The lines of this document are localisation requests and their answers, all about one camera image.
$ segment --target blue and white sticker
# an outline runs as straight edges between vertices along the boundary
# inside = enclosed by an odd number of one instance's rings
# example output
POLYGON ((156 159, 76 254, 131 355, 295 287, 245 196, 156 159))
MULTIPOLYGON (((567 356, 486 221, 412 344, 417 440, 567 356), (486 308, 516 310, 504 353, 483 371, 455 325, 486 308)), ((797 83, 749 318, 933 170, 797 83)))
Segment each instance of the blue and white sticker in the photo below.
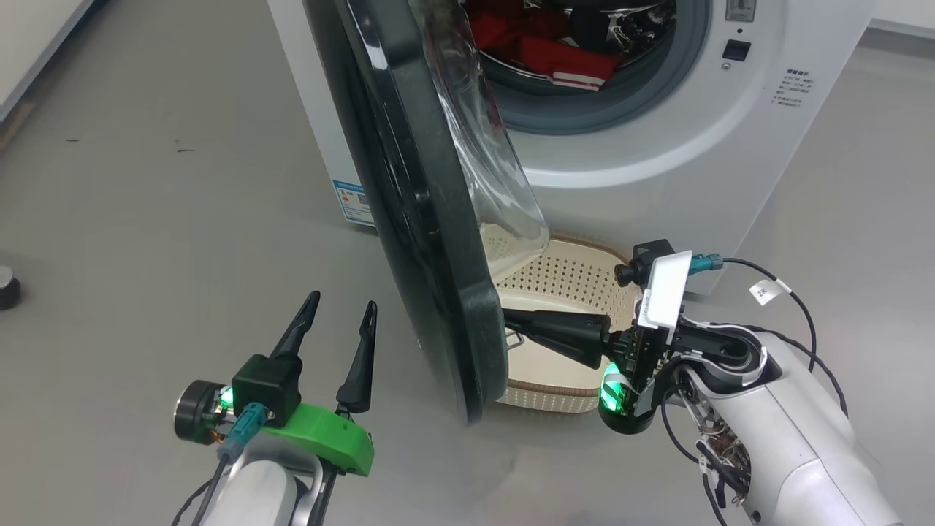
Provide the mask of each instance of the blue and white sticker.
POLYGON ((373 216, 370 215, 370 203, 364 195, 364 188, 360 184, 344 181, 333 181, 333 183, 335 192, 338 193, 341 209, 344 211, 344 218, 358 225, 374 226, 373 216))

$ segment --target white label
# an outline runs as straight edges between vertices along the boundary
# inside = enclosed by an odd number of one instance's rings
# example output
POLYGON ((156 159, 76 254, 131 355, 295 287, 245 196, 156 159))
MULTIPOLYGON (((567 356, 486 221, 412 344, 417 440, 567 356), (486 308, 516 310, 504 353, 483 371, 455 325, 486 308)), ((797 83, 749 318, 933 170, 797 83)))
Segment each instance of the white label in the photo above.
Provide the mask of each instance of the white label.
POLYGON ((370 215, 370 203, 364 195, 364 188, 360 184, 333 181, 335 192, 338 193, 344 218, 358 225, 375 226, 373 216, 370 215))
POLYGON ((780 285, 781 282, 772 280, 763 280, 750 287, 750 294, 754 295, 760 305, 766 305, 773 298, 782 296, 786 292, 786 287, 780 285))
POLYGON ((771 104, 786 108, 801 108, 802 101, 812 92, 815 81, 812 73, 801 69, 787 69, 776 87, 771 104))
POLYGON ((756 15, 756 0, 727 0, 727 19, 731 22, 752 22, 756 15))

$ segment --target laundry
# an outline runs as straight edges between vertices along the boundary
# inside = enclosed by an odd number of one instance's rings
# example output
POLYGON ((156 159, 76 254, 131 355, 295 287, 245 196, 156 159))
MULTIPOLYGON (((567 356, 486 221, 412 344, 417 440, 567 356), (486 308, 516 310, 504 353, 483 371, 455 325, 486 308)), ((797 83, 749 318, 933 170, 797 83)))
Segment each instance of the laundry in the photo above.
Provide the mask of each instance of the laundry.
POLYGON ((470 0, 465 11, 480 50, 555 85, 597 91, 624 60, 569 45, 571 27, 560 10, 525 8, 523 0, 470 0))

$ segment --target cable tag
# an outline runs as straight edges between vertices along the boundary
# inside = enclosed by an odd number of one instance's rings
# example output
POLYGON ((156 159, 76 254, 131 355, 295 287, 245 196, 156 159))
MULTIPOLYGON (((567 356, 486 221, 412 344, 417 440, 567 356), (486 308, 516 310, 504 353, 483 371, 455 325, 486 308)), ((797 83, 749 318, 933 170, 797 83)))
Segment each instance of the cable tag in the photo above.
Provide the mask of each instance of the cable tag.
POLYGON ((792 289, 788 285, 783 283, 783 280, 761 280, 750 287, 750 294, 754 296, 754 299, 759 302, 760 305, 766 305, 773 298, 782 296, 787 292, 792 292, 792 289))

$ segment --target black caster wheel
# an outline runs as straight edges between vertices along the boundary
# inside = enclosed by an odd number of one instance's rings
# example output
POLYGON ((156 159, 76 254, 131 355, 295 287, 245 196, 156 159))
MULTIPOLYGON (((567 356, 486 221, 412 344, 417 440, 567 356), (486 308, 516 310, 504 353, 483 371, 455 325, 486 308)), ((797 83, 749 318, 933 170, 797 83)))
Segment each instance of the black caster wheel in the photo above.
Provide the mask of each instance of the black caster wheel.
POLYGON ((0 266, 0 311, 15 307, 20 293, 20 280, 13 277, 13 270, 0 266))

